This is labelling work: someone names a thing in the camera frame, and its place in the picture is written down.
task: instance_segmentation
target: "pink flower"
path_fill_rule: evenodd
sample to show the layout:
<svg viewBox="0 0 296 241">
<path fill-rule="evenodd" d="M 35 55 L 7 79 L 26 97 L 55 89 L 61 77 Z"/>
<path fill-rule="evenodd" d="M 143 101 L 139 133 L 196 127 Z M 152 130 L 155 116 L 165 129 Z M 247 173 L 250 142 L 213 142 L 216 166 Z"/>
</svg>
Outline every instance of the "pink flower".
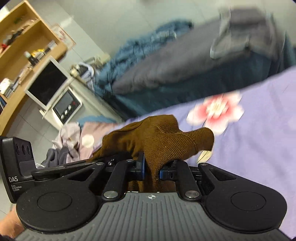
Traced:
<svg viewBox="0 0 296 241">
<path fill-rule="evenodd" d="M 229 122 L 238 121 L 244 114 L 243 108 L 238 105 L 240 100 L 238 91 L 207 97 L 203 104 L 197 104 L 190 110 L 186 120 L 194 126 L 204 123 L 204 127 L 220 135 Z"/>
</svg>

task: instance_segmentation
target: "yellow object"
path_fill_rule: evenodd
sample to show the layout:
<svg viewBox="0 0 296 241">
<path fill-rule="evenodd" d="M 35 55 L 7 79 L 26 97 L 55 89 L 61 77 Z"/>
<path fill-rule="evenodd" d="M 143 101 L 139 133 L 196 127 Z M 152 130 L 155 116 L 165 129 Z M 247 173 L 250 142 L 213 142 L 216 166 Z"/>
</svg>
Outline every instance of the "yellow object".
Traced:
<svg viewBox="0 0 296 241">
<path fill-rule="evenodd" d="M 35 58 L 36 55 L 39 53 L 39 52 L 44 52 L 45 50 L 44 49 L 37 49 L 36 51 L 34 51 L 33 53 L 31 53 L 31 55 Z"/>
<path fill-rule="evenodd" d="M 102 67 L 104 64 L 106 64 L 111 59 L 110 55 L 107 53 L 104 53 L 102 55 L 98 55 L 95 57 L 94 63 L 97 67 Z"/>
</svg>

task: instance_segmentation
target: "skin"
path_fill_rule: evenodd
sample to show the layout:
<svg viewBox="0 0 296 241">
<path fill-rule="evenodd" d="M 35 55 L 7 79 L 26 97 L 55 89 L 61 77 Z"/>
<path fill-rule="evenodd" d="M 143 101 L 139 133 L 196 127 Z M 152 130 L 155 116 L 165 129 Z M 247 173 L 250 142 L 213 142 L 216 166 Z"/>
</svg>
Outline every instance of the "skin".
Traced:
<svg viewBox="0 0 296 241">
<path fill-rule="evenodd" d="M 24 227 L 18 218 L 15 206 L 13 209 L 0 221 L 0 234 L 11 238 L 17 237 Z"/>
</svg>

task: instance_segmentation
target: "wooden shelf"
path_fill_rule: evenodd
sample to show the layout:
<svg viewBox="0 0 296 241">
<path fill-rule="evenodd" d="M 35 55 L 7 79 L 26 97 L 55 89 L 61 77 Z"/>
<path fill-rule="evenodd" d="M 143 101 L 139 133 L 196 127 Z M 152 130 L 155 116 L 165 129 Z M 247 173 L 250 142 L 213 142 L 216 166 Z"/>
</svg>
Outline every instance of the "wooden shelf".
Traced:
<svg viewBox="0 0 296 241">
<path fill-rule="evenodd" d="M 31 28 L 34 28 L 34 26 L 38 23 L 38 22 L 40 22 L 40 19 L 37 19 L 37 20 L 35 20 L 30 26 L 28 26 L 23 32 L 22 32 L 22 34 L 20 35 L 20 36 L 18 36 L 16 39 L 15 39 L 15 41 L 11 44 L 11 45 L 9 45 L 4 51 L 3 51 L 3 53 L 2 54 L 0 54 L 0 58 L 5 54 L 5 52 L 11 47 L 11 46 L 13 46 L 15 43 L 18 43 L 20 40 L 18 40 L 19 38 L 21 38 L 27 31 L 29 31 Z"/>
<path fill-rule="evenodd" d="M 6 103 L 8 102 L 8 99 L 7 99 L 4 95 L 2 95 L 2 94 L 0 93 L 0 96 L 2 97 L 2 99 L 5 100 Z"/>
<path fill-rule="evenodd" d="M 42 21 L 37 21 L 24 34 L 20 35 L 13 45 L 0 58 L 0 80 L 14 80 L 28 63 L 24 52 L 29 53 L 46 48 L 52 38 L 44 31 Z"/>
<path fill-rule="evenodd" d="M 28 26 L 15 41 L 0 54 L 0 82 L 4 78 L 15 80 L 20 71 L 29 63 L 24 56 L 24 52 L 32 53 L 38 49 L 46 49 L 47 45 L 54 40 L 57 46 L 43 57 L 34 68 L 24 77 L 22 83 L 16 91 L 7 99 L 4 95 L 0 96 L 6 101 L 6 106 L 0 114 L 0 135 L 6 135 L 14 118 L 21 107 L 28 99 L 25 88 L 32 76 L 40 69 L 48 56 L 56 60 L 61 59 L 67 52 L 67 46 L 44 23 L 36 11 L 27 1 L 23 1 L 16 6 L 2 21 L 0 21 L 0 38 L 6 39 L 12 31 L 21 28 L 26 21 L 35 21 Z"/>
<path fill-rule="evenodd" d="M 11 31 L 16 31 L 21 28 L 26 21 L 36 18 L 39 19 L 40 17 L 32 7 L 27 2 L 22 2 L 0 22 L 1 41 L 6 39 L 6 37 L 11 34 Z"/>
</svg>

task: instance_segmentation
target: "black circular pad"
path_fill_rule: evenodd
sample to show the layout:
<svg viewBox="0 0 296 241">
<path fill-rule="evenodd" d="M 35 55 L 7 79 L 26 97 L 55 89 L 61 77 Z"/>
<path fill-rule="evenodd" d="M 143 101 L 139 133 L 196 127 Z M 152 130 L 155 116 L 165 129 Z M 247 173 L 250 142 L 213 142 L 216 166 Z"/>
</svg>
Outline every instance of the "black circular pad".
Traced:
<svg viewBox="0 0 296 241">
<path fill-rule="evenodd" d="M 244 211 L 256 211 L 266 204 L 265 198 L 255 192 L 236 193 L 231 197 L 231 202 L 234 206 Z"/>
<path fill-rule="evenodd" d="M 89 222 L 97 207 L 97 199 L 85 183 L 56 179 L 23 193 L 16 209 L 26 228 L 60 233 Z"/>
<path fill-rule="evenodd" d="M 63 192 L 50 192 L 39 197 L 37 203 L 45 211 L 57 212 L 69 207 L 72 197 Z"/>
</svg>

